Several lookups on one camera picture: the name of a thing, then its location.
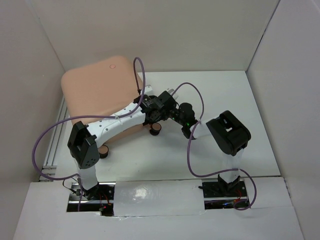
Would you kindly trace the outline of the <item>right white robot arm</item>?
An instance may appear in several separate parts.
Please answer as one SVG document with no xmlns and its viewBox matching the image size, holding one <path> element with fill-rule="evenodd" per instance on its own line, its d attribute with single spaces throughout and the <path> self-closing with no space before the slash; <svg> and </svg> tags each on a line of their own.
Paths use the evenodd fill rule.
<svg viewBox="0 0 320 240">
<path fill-rule="evenodd" d="M 181 131 L 188 139 L 186 157 L 190 173 L 198 178 L 217 175 L 220 194 L 230 196 L 240 182 L 239 161 L 251 140 L 250 131 L 229 110 L 210 120 L 196 119 L 192 105 L 187 102 L 177 103 L 174 93 L 164 91 L 158 96 L 160 110 L 165 120 L 170 118 L 182 126 Z M 199 175 L 191 167 L 191 141 L 208 135 L 212 135 L 219 149 L 227 156 L 226 169 Z"/>
</svg>

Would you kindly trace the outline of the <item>pink suitcase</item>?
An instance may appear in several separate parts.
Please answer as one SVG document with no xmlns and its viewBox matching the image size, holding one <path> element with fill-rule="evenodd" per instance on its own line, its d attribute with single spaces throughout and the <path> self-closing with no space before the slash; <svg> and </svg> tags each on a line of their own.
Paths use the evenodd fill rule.
<svg viewBox="0 0 320 240">
<path fill-rule="evenodd" d="M 72 124 L 98 121 L 129 105 L 138 97 L 143 81 L 135 75 L 133 64 L 124 56 L 67 71 L 61 78 L 61 88 Z"/>
</svg>

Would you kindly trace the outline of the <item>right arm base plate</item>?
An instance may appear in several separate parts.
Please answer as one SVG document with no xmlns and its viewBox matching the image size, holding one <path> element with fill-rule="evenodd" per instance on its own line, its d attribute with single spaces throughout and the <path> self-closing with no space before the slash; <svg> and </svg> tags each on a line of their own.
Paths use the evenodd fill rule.
<svg viewBox="0 0 320 240">
<path fill-rule="evenodd" d="M 198 188 L 203 193 L 205 210 L 233 209 L 234 206 L 242 209 L 250 204 L 244 181 L 227 193 L 222 192 L 217 181 L 203 181 Z"/>
</svg>

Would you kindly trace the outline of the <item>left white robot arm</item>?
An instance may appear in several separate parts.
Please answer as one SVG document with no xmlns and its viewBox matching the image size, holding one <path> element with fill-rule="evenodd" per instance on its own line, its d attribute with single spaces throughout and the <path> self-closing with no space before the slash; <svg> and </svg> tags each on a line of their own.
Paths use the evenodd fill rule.
<svg viewBox="0 0 320 240">
<path fill-rule="evenodd" d="M 122 132 L 142 125 L 146 114 L 142 112 L 141 107 L 132 102 L 111 117 L 87 125 L 82 121 L 75 123 L 67 143 L 77 164 L 80 192 L 88 200 L 97 197 L 100 188 L 95 168 L 95 164 L 102 158 L 98 148 Z"/>
</svg>

